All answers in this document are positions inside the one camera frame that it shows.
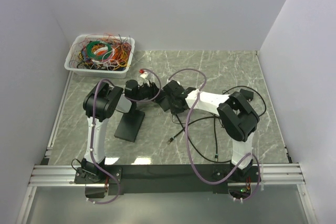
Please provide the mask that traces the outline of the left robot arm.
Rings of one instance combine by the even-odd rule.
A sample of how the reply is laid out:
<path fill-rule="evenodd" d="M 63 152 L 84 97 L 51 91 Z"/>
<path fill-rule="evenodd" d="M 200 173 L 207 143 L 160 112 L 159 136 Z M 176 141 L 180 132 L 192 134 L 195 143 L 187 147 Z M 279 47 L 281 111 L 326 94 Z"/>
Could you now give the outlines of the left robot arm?
<path fill-rule="evenodd" d="M 104 168 L 104 144 L 107 126 L 114 112 L 122 113 L 114 137 L 133 143 L 145 117 L 145 113 L 137 109 L 137 104 L 157 102 L 161 92 L 161 86 L 151 81 L 139 85 L 132 79 L 122 88 L 115 86 L 109 79 L 102 79 L 85 97 L 83 109 L 89 130 L 87 150 L 81 161 L 81 169 L 92 182 L 99 183 L 107 176 Z"/>

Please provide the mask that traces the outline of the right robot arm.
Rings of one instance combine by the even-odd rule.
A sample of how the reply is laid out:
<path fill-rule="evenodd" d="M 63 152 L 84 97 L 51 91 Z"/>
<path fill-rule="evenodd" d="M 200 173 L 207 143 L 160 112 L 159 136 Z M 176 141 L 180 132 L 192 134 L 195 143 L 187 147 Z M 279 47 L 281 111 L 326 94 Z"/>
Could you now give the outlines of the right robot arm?
<path fill-rule="evenodd" d="M 179 114 L 188 110 L 185 123 L 185 141 L 191 167 L 199 179 L 209 185 L 217 185 L 230 176 L 242 182 L 249 176 L 253 164 L 252 138 L 257 129 L 260 117 L 240 92 L 231 95 L 202 91 L 201 88 L 183 88 L 177 81 L 169 81 L 163 90 L 166 94 L 170 110 Z M 232 139 L 231 171 L 220 181 L 210 182 L 198 172 L 190 151 L 189 124 L 193 111 L 202 110 L 218 116 L 228 136 Z"/>

